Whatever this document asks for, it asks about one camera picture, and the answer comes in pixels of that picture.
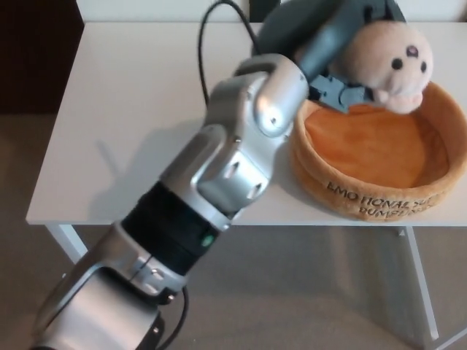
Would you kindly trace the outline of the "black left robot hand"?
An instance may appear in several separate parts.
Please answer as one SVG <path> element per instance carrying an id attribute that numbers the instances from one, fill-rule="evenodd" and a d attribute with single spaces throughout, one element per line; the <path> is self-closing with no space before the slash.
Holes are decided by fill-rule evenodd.
<path id="1" fill-rule="evenodd" d="M 263 20 L 252 53 L 277 53 L 300 68 L 309 85 L 309 100 L 340 112 L 371 102 L 364 85 L 353 82 L 330 65 L 356 33 L 377 20 L 403 22 L 396 1 L 286 1 Z"/>

